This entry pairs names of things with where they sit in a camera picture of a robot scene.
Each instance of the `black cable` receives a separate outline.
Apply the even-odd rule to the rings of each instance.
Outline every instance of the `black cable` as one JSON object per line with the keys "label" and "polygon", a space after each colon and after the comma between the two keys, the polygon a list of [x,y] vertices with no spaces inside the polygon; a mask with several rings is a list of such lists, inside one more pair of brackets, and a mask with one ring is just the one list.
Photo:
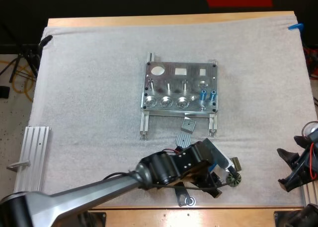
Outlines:
{"label": "black cable", "polygon": [[131,176],[129,173],[126,173],[126,172],[114,172],[114,173],[112,173],[112,174],[110,174],[110,175],[108,175],[108,176],[106,176],[103,180],[106,180],[106,179],[108,179],[108,178],[110,178],[110,177],[112,177],[112,176],[118,176],[118,175],[122,175],[122,176]]}
{"label": "black cable", "polygon": [[[117,176],[117,175],[130,176],[131,178],[134,178],[135,180],[137,180],[138,182],[142,183],[145,186],[145,182],[135,178],[132,174],[126,173],[126,172],[114,172],[114,173],[106,176],[103,180],[106,180],[106,179],[108,179],[110,177]],[[187,186],[172,186],[172,185],[151,184],[150,186],[148,186],[148,188],[149,187],[156,187],[156,188],[187,189],[187,190],[197,190],[197,191],[212,191],[212,190],[215,190],[217,188],[220,188],[220,187],[223,187],[223,186],[227,186],[227,185],[229,185],[231,183],[232,182],[224,183],[224,184],[222,184],[220,186],[217,186],[217,187],[202,187],[202,188],[199,188],[199,187],[187,187]]]}
{"label": "black cable", "polygon": [[13,62],[15,62],[18,58],[14,58],[1,72],[0,72],[0,75],[2,75],[3,72],[6,71],[6,69],[8,69],[12,64]]}

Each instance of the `metal rod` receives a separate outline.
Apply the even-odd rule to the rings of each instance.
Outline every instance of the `metal rod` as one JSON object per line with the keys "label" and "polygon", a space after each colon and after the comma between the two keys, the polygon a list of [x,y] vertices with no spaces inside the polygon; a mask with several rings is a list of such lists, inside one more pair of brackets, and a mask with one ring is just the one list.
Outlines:
{"label": "metal rod", "polygon": [[16,62],[14,64],[14,68],[13,68],[13,71],[11,73],[11,76],[10,76],[10,79],[9,79],[9,83],[12,83],[13,77],[15,75],[16,69],[18,68],[18,65],[19,65],[21,57],[22,57],[22,55],[19,53],[18,57],[16,58]]}

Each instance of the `small metal block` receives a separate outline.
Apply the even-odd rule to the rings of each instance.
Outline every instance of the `small metal block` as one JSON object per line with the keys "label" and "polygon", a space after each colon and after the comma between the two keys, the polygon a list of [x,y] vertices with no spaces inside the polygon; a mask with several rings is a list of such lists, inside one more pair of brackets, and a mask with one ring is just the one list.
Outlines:
{"label": "small metal block", "polygon": [[195,128],[195,124],[196,121],[185,117],[181,126],[181,130],[192,134]]}

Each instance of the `metal plate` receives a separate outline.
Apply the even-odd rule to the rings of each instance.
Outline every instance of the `metal plate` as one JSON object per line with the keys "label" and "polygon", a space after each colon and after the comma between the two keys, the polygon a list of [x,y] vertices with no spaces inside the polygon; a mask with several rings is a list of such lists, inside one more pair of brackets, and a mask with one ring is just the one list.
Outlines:
{"label": "metal plate", "polygon": [[20,162],[29,160],[29,165],[19,166],[14,192],[40,191],[43,164],[50,127],[26,127]]}
{"label": "metal plate", "polygon": [[[216,61],[148,62],[141,108],[150,115],[208,118],[218,109],[217,68]],[[206,90],[205,100],[200,99],[201,90]]]}

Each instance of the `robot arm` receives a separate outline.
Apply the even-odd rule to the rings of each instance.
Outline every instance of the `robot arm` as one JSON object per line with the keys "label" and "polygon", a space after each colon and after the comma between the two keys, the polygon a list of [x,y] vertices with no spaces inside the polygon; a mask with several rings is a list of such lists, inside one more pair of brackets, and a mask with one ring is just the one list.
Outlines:
{"label": "robot arm", "polygon": [[135,188],[148,190],[167,185],[214,164],[215,146],[210,140],[196,142],[178,155],[164,151],[141,159],[135,171],[53,195],[20,192],[0,202],[4,227],[50,227],[56,220],[87,211]]}

